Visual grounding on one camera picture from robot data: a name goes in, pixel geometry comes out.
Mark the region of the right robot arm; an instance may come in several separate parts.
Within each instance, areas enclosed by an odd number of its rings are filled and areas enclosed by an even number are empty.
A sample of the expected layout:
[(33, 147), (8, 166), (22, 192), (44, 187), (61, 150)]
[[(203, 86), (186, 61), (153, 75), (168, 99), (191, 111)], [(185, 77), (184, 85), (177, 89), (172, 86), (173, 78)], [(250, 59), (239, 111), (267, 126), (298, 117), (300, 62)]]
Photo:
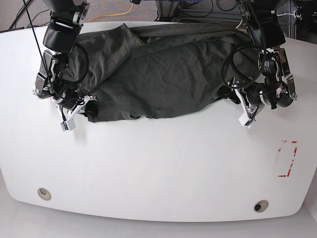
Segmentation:
[[(41, 66), (33, 93), (40, 99), (51, 99), (59, 110), (63, 130), (72, 130), (75, 128), (74, 116), (93, 100), (92, 96), (81, 97), (78, 94), (78, 85), (88, 73), (89, 58), (87, 51), (75, 41), (90, 5), (85, 0), (46, 0), (44, 3), (50, 10), (43, 39), (47, 49), (41, 53)], [(68, 81), (62, 76), (68, 67), (68, 54), (73, 48), (83, 53), (85, 68), (78, 80)]]

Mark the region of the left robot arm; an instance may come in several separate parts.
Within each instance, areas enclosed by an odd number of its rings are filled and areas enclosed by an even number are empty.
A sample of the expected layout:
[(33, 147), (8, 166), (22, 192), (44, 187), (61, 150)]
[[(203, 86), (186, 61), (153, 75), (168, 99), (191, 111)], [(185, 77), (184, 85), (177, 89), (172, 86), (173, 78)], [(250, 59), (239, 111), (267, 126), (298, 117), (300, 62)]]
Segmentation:
[[(223, 83), (228, 88), (227, 97), (243, 108), (243, 114), (239, 117), (242, 126), (250, 127), (265, 106), (273, 110), (285, 108), (297, 99), (286, 50), (281, 47), (286, 42), (277, 16), (277, 9), (282, 4), (282, 0), (237, 2), (242, 16), (241, 24), (252, 41), (237, 45), (231, 51), (223, 66), (231, 67), (236, 75), (228, 81), (223, 80)], [(234, 55), (246, 49), (258, 51), (258, 74), (264, 76), (261, 83), (257, 82), (257, 76), (244, 75), (234, 63)]]

